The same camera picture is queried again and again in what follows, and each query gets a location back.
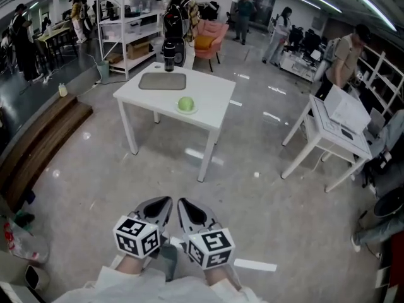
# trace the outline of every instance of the man in beige shirt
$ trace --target man in beige shirt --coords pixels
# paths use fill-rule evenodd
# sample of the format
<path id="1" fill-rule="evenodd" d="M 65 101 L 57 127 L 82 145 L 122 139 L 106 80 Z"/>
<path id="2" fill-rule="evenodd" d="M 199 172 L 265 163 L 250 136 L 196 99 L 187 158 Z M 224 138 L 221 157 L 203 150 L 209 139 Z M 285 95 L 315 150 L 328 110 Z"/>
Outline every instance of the man in beige shirt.
<path id="1" fill-rule="evenodd" d="M 356 74 L 358 58 L 371 41 L 371 31 L 365 25 L 357 25 L 354 33 L 341 38 L 336 47 L 336 59 L 323 76 L 323 84 L 316 97 L 325 100 L 333 85 L 343 88 Z"/>

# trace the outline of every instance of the yellow cushion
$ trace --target yellow cushion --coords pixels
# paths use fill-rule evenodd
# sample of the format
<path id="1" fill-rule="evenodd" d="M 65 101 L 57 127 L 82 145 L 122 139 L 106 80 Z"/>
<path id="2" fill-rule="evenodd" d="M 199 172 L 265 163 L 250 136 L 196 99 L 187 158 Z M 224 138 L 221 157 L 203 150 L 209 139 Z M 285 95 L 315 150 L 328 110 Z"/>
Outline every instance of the yellow cushion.
<path id="1" fill-rule="evenodd" d="M 215 39 L 216 39 L 215 37 L 210 36 L 196 36 L 195 49 L 207 51 Z"/>

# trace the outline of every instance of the gray tray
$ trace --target gray tray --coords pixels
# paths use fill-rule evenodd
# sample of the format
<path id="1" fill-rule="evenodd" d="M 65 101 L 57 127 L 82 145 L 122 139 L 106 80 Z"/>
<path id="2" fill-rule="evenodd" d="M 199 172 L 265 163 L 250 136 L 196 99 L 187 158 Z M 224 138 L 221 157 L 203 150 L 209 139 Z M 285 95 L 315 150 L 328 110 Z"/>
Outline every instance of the gray tray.
<path id="1" fill-rule="evenodd" d="M 145 73 L 140 79 L 139 88 L 142 90 L 183 90 L 186 85 L 185 74 Z"/>

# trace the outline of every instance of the green apple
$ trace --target green apple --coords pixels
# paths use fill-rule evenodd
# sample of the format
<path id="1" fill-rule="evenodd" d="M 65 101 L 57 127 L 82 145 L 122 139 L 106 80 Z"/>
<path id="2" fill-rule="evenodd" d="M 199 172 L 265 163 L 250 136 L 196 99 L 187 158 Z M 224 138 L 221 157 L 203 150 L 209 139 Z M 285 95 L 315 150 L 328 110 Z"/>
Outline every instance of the green apple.
<path id="1" fill-rule="evenodd" d="M 178 109 L 182 111 L 192 111 L 194 109 L 194 100 L 190 97 L 182 97 L 178 101 Z"/>

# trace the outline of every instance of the plastic bag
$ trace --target plastic bag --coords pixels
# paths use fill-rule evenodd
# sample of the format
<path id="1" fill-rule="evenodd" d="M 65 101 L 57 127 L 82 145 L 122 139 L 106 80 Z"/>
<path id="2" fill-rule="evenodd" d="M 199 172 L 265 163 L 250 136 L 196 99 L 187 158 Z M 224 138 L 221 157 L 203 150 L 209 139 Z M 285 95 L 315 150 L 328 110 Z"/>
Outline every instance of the plastic bag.
<path id="1" fill-rule="evenodd" d="M 49 248 L 43 237 L 32 235 L 10 219 L 4 224 L 4 236 L 12 255 L 41 264 L 47 261 Z"/>

